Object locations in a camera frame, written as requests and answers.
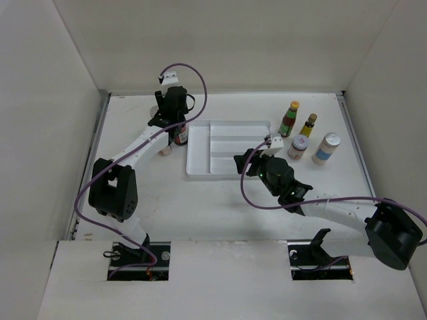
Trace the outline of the dark soy sauce bottle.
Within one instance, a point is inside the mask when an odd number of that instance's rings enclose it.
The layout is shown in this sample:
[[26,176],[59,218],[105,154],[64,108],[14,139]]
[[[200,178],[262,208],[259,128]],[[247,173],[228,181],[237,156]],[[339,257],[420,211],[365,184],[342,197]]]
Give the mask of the dark soy sauce bottle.
[[178,146],[183,146],[187,144],[188,140],[188,132],[187,132],[187,124],[176,126],[174,129],[174,143]]

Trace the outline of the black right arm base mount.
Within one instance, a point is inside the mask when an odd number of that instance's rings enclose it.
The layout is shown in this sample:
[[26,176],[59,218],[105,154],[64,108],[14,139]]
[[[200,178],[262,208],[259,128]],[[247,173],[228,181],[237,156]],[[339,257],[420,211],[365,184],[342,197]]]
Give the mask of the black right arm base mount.
[[330,229],[321,229],[311,240],[288,241],[290,273],[294,281],[353,280],[347,256],[331,257],[321,248]]

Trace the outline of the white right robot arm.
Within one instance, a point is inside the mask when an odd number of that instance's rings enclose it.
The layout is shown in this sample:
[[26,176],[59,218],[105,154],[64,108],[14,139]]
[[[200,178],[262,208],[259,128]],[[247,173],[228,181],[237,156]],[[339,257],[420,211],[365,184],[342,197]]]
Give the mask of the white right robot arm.
[[318,193],[294,177],[285,159],[267,151],[248,149],[234,156],[241,178],[257,177],[278,200],[276,209],[302,217],[315,217],[349,227],[357,238],[333,240],[331,229],[320,229],[304,246],[301,257],[325,268],[345,256],[373,257],[385,266],[405,270],[423,233],[409,217],[409,209],[389,199],[335,197]]

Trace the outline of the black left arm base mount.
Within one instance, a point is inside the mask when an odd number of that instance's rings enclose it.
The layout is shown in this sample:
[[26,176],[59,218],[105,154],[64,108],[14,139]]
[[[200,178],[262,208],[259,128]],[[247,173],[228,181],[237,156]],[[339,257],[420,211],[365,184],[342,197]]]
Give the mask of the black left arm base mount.
[[167,281],[171,261],[170,242],[151,242],[149,237],[143,242],[149,255],[143,249],[131,248],[114,242],[103,257],[109,260],[108,281]]

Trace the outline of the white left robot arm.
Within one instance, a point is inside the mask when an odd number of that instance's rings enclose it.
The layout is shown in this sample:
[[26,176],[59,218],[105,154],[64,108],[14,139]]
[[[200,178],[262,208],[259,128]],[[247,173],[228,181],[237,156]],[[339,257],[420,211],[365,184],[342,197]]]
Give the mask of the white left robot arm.
[[136,169],[148,164],[173,142],[186,142],[183,122],[191,110],[187,98],[192,96],[182,86],[169,87],[165,93],[156,91],[158,110],[143,133],[116,157],[123,157],[141,144],[145,146],[110,168],[89,188],[89,205],[106,217],[110,227],[135,241],[128,247],[126,255],[137,266],[147,263],[150,250],[147,233],[134,214],[138,203]]

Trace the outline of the white peppercorn jar silver lid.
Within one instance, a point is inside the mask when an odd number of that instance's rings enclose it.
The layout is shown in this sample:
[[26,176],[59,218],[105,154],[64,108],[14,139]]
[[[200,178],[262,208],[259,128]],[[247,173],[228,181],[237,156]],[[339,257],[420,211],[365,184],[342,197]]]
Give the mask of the white peppercorn jar silver lid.
[[153,106],[150,111],[149,111],[150,117],[153,118],[158,118],[161,116],[161,113],[159,111],[158,106]]

